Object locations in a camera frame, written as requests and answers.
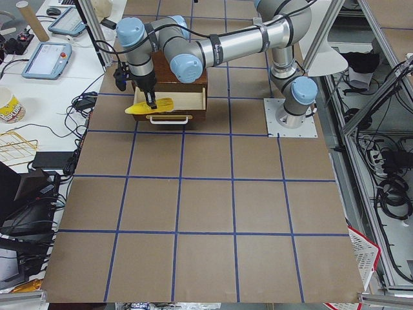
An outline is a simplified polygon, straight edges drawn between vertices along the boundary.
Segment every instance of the white robotic arm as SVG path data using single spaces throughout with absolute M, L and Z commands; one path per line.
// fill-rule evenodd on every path
M 298 127 L 308 106 L 317 94 L 316 84 L 297 73 L 293 44 L 311 24 L 306 0 L 255 0 L 263 22 L 235 32 L 211 34 L 205 39 L 188 42 L 189 33 L 181 16 L 172 16 L 148 24 L 135 17 L 117 24 L 117 36 L 126 54 L 128 72 L 116 73 L 117 85 L 127 77 L 145 93 L 147 104 L 156 108 L 156 77 L 151 53 L 162 50 L 171 71 L 182 83 L 192 83 L 204 68 L 272 49 L 270 78 L 286 97 L 279 111 L 281 123 Z

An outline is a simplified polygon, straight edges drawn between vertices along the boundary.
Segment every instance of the white and yellow cup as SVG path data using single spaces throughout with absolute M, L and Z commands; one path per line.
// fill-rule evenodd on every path
M 15 123 L 25 116 L 26 109 L 22 106 L 7 87 L 0 86 L 0 121 Z

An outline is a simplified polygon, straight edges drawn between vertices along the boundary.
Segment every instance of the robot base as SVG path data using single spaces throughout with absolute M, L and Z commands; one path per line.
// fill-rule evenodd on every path
M 281 124 L 283 115 L 284 99 L 264 99 L 265 117 L 267 119 L 268 137 L 286 137 L 286 138 L 317 138 L 317 130 L 313 117 L 306 118 L 288 116 L 284 119 L 286 123 Z

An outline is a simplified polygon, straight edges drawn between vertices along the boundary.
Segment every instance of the yellow object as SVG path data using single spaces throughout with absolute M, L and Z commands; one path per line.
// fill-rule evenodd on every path
M 7 87 L 0 87 L 0 120 L 3 123 L 15 123 L 23 118 L 26 109 Z
M 125 110 L 126 114 L 151 114 L 159 112 L 171 112 L 174 109 L 174 100 L 172 98 L 161 98 L 156 100 L 155 109 L 151 109 L 146 101 L 135 103 Z
M 42 280 L 34 279 L 27 283 L 16 286 L 14 289 L 12 289 L 11 293 L 33 292 L 36 289 L 40 289 L 41 282 Z

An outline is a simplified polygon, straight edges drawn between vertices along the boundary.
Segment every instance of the cardboard tube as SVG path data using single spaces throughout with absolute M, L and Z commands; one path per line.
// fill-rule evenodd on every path
M 26 19 L 26 22 L 30 25 L 30 28 L 33 30 L 34 34 L 37 36 L 40 42 L 49 41 L 49 36 L 40 24 L 36 15 L 34 14 L 31 7 L 29 7 L 27 1 L 19 1 L 15 5 L 21 15 Z

